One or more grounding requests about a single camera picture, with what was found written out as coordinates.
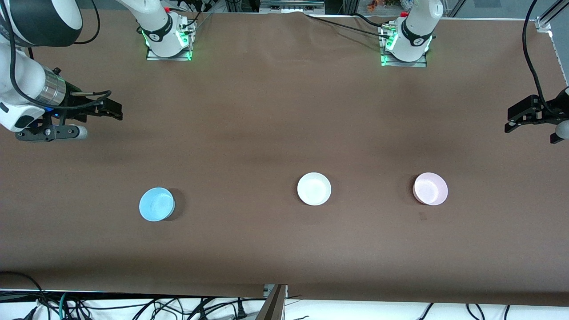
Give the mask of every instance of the blue bowl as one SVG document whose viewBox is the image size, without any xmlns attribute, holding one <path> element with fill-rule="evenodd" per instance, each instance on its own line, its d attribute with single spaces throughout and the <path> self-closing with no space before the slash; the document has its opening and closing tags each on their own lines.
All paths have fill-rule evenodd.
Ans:
<svg viewBox="0 0 569 320">
<path fill-rule="evenodd" d="M 160 187 L 146 191 L 138 204 L 142 217 L 152 222 L 166 219 L 174 212 L 175 207 L 172 194 Z"/>
</svg>

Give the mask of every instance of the table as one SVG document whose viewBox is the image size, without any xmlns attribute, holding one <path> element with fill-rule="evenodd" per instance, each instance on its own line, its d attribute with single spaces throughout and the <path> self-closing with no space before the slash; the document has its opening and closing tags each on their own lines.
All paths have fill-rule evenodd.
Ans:
<svg viewBox="0 0 569 320">
<path fill-rule="evenodd" d="M 35 55 L 83 90 L 113 90 L 124 120 L 89 118 L 77 142 L 0 130 L 0 269 L 46 289 L 569 301 L 569 148 L 549 144 L 553 126 L 503 131 L 535 92 L 523 21 L 442 20 L 428 67 L 397 68 L 377 38 L 300 13 L 215 14 L 186 63 L 145 61 L 127 11 L 101 20 L 93 43 Z M 563 75 L 530 29 L 551 99 Z M 319 207 L 295 194 L 311 171 L 332 183 Z M 426 171 L 448 183 L 441 206 L 413 198 Z M 173 191 L 173 221 L 140 217 L 155 186 Z"/>
</svg>

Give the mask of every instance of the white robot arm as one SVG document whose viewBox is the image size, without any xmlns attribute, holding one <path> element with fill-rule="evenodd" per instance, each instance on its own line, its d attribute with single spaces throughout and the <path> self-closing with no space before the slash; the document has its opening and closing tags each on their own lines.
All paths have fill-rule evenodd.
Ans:
<svg viewBox="0 0 569 320">
<path fill-rule="evenodd" d="M 177 55 L 189 46 L 188 18 L 166 12 L 160 0 L 117 0 L 136 18 L 150 50 L 160 57 Z"/>
<path fill-rule="evenodd" d="M 174 56 L 188 46 L 186 17 L 167 13 L 159 0 L 117 1 L 136 17 L 155 55 Z M 59 71 L 16 49 L 73 44 L 83 27 L 75 0 L 0 0 L 0 6 L 0 34 L 5 38 L 0 37 L 0 124 L 20 140 L 52 141 L 86 137 L 84 127 L 65 126 L 67 119 L 85 122 L 87 115 L 122 119 L 121 105 L 108 99 L 110 91 L 97 92 L 102 96 L 91 100 Z M 52 124 L 52 118 L 60 120 L 59 126 Z"/>
<path fill-rule="evenodd" d="M 415 1 L 409 16 L 394 21 L 396 34 L 386 49 L 401 61 L 417 61 L 428 50 L 432 32 L 443 12 L 440 0 Z"/>
</svg>

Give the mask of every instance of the white bowl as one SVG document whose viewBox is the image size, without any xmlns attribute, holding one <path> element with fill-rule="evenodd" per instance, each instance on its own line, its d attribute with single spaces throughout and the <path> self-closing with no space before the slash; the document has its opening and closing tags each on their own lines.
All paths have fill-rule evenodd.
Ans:
<svg viewBox="0 0 569 320">
<path fill-rule="evenodd" d="M 448 186 L 443 178 L 434 173 L 423 173 L 413 184 L 413 195 L 419 202 L 429 206 L 438 206 L 448 196 Z"/>
<path fill-rule="evenodd" d="M 323 174 L 317 172 L 307 173 L 298 182 L 296 187 L 298 197 L 311 206 L 319 206 L 326 202 L 332 194 L 330 181 Z"/>
</svg>

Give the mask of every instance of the metal mounting plate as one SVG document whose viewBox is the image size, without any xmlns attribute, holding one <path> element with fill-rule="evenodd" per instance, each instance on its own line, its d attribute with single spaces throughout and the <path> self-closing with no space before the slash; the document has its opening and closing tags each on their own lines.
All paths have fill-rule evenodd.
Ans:
<svg viewBox="0 0 569 320">
<path fill-rule="evenodd" d="M 193 43 L 196 40 L 196 23 L 193 23 L 189 29 L 189 35 L 185 36 L 183 39 L 187 39 L 189 45 L 184 48 L 180 53 L 175 56 L 164 58 L 161 56 L 157 56 L 148 48 L 146 51 L 146 60 L 149 61 L 191 61 L 193 55 Z"/>
<path fill-rule="evenodd" d="M 377 32 L 379 34 L 382 34 L 382 35 L 384 35 L 384 34 L 389 35 L 381 27 L 377 28 Z M 427 56 L 426 56 L 426 54 L 423 54 L 421 56 L 421 58 L 419 58 L 419 60 L 417 60 L 417 61 L 413 61 L 413 62 L 401 61 L 401 60 L 395 58 L 395 56 L 391 52 L 385 50 L 385 47 L 387 46 L 388 39 L 379 37 L 379 40 L 380 40 L 381 65 L 390 65 L 392 67 L 414 67 L 414 68 L 425 68 L 425 67 L 427 67 Z"/>
</svg>

